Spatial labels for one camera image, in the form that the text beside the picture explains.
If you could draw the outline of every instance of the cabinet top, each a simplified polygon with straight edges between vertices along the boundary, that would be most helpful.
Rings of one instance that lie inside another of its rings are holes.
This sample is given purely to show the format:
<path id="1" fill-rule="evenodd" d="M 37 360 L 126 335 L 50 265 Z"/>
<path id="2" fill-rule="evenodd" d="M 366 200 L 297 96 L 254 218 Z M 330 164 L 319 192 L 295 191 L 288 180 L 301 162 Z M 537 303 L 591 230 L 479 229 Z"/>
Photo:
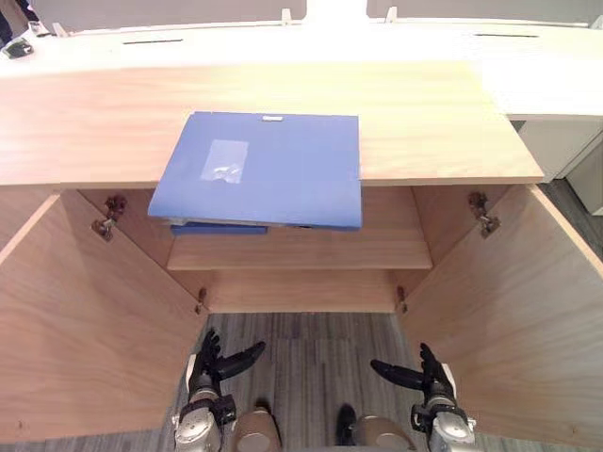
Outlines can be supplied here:
<path id="1" fill-rule="evenodd" d="M 196 110 L 359 115 L 363 184 L 537 182 L 464 62 L 102 70 L 6 78 L 0 185 L 155 186 Z"/>

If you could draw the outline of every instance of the open cabinet door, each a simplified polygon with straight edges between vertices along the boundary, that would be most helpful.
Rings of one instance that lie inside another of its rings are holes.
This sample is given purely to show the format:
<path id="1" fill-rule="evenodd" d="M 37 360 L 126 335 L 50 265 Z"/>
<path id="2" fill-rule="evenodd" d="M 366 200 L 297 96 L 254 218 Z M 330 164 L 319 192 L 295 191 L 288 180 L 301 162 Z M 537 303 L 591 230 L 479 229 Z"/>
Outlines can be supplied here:
<path id="1" fill-rule="evenodd" d="M 603 444 L 603 265 L 536 186 L 491 210 L 399 311 L 418 351 L 449 363 L 478 431 Z"/>
<path id="2" fill-rule="evenodd" d="M 173 401 L 206 312 L 100 216 L 52 195 L 0 251 L 0 443 L 156 428 Z"/>

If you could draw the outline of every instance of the cabinet hinge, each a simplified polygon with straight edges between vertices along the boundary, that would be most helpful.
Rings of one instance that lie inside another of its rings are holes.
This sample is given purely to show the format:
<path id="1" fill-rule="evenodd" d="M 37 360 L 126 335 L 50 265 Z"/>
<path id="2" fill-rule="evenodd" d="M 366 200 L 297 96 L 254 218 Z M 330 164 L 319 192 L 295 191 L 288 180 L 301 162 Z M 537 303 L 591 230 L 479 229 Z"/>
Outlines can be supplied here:
<path id="1" fill-rule="evenodd" d="M 398 296 L 398 306 L 401 308 L 402 313 L 406 314 L 408 312 L 408 305 L 406 304 L 406 292 L 404 292 L 404 287 L 401 285 L 396 287 L 396 295 Z"/>
<path id="2" fill-rule="evenodd" d="M 113 226 L 117 220 L 123 215 L 127 200 L 122 195 L 110 196 L 105 201 L 106 218 L 96 219 L 92 222 L 91 228 L 94 232 L 100 235 L 106 242 L 113 238 Z"/>
<path id="3" fill-rule="evenodd" d="M 207 289 L 202 287 L 199 289 L 199 296 L 197 296 L 197 305 L 195 306 L 195 314 L 201 315 L 202 309 L 205 307 L 205 299 L 207 298 Z"/>
<path id="4" fill-rule="evenodd" d="M 488 215 L 488 211 L 486 210 L 487 202 L 488 197 L 485 193 L 474 191 L 469 194 L 469 206 L 476 220 L 480 222 L 481 236 L 483 238 L 488 238 L 491 233 L 500 227 L 500 220 L 497 217 Z"/>

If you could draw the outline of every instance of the blue binder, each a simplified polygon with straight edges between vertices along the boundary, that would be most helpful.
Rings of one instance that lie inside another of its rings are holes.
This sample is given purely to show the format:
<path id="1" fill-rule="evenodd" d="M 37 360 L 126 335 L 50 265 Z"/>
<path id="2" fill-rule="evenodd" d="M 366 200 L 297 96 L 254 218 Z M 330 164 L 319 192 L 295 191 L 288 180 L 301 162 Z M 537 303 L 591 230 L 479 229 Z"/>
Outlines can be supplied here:
<path id="1" fill-rule="evenodd" d="M 172 224 L 172 235 L 261 235 L 268 232 L 266 226 L 243 226 L 240 224 L 216 224 L 189 222 L 183 225 Z"/>
<path id="2" fill-rule="evenodd" d="M 355 116 L 196 112 L 149 215 L 358 229 L 358 135 Z"/>

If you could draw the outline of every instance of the floor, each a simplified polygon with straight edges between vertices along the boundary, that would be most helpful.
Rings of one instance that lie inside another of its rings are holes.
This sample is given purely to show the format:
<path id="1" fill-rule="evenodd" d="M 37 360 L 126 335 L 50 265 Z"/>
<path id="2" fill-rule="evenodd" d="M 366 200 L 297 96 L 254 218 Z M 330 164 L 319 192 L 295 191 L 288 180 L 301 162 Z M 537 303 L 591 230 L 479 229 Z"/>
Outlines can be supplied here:
<path id="1" fill-rule="evenodd" d="M 409 365 L 409 350 L 393 315 L 211 315 L 210 327 L 221 335 L 225 354 L 258 340 L 267 342 L 258 363 L 226 381 L 222 390 L 233 394 L 239 412 L 251 408 L 258 397 L 268 399 L 285 450 L 334 444 L 336 412 L 349 402 L 359 413 L 396 420 L 413 436 L 419 452 L 426 452 L 421 435 L 408 427 L 411 406 L 420 400 L 420 393 L 380 379 L 368 365 L 373 358 Z M 184 404 L 183 388 L 181 383 L 175 407 Z M 169 409 L 164 427 L 156 430 L 5 444 L 0 445 L 0 452 L 171 452 L 168 419 L 174 409 Z M 589 450 L 485 435 L 479 435 L 478 445 L 487 452 Z"/>

